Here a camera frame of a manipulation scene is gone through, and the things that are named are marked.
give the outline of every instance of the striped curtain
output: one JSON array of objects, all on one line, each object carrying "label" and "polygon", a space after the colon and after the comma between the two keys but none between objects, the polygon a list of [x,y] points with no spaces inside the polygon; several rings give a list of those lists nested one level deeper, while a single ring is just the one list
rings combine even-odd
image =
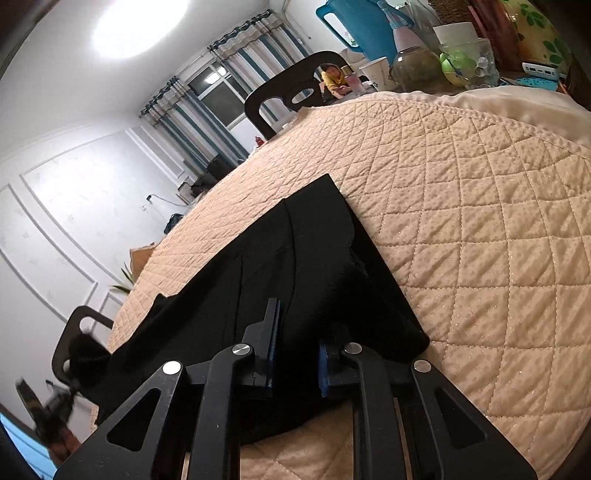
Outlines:
[{"label": "striped curtain", "polygon": [[[208,50],[248,93],[311,53],[271,10],[234,28]],[[268,100],[262,113],[273,123],[289,110],[279,100]]]},{"label": "striped curtain", "polygon": [[248,158],[246,149],[224,124],[175,76],[146,104],[140,116],[161,128],[198,173],[204,173],[218,155],[231,167]]}]

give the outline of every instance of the yellow shirt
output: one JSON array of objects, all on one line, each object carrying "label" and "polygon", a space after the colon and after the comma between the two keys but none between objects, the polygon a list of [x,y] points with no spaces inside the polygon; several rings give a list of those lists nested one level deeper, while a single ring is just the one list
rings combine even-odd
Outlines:
[{"label": "yellow shirt", "polygon": [[347,80],[345,80],[343,72],[341,72],[339,78],[331,77],[328,73],[322,72],[322,80],[324,80],[324,84],[330,90],[330,93],[333,93],[337,87],[347,85]]}]

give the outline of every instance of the black cloth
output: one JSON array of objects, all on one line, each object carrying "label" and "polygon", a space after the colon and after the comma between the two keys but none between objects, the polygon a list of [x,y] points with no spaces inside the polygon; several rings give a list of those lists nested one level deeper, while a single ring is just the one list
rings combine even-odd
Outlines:
[{"label": "black cloth", "polygon": [[164,235],[168,235],[170,231],[177,226],[177,223],[179,223],[183,219],[183,216],[184,215],[182,215],[181,213],[173,213],[170,216],[170,219],[168,220],[166,227],[164,227]]},{"label": "black cloth", "polygon": [[429,342],[325,175],[262,215],[178,294],[155,299],[105,374],[93,385],[84,382],[81,393],[99,405],[99,423],[165,362],[207,361],[239,342],[248,325],[263,319],[270,297],[282,304],[274,397],[255,406],[251,440],[296,427],[322,407],[318,341],[331,322],[345,323],[356,342],[393,361],[411,361]]}]

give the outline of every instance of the ceiling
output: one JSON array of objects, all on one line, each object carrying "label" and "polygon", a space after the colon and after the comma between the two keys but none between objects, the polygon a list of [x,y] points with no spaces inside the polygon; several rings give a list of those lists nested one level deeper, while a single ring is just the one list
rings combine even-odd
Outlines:
[{"label": "ceiling", "polygon": [[93,30],[112,3],[61,0],[28,36],[0,79],[0,156],[57,128],[138,112],[190,57],[269,5],[268,0],[190,0],[181,22],[159,43],[114,60],[92,46]]}]

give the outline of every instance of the quilted bedspread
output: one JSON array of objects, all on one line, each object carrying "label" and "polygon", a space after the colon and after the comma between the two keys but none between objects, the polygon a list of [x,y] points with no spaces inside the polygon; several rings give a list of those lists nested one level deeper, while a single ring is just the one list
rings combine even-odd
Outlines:
[{"label": "quilted bedspread", "polygon": [[[591,416],[591,150],[381,93],[302,110],[156,249],[127,340],[257,217],[330,173],[432,340],[434,363],[547,479]],[[349,405],[242,449],[242,479],[352,478]]]}]

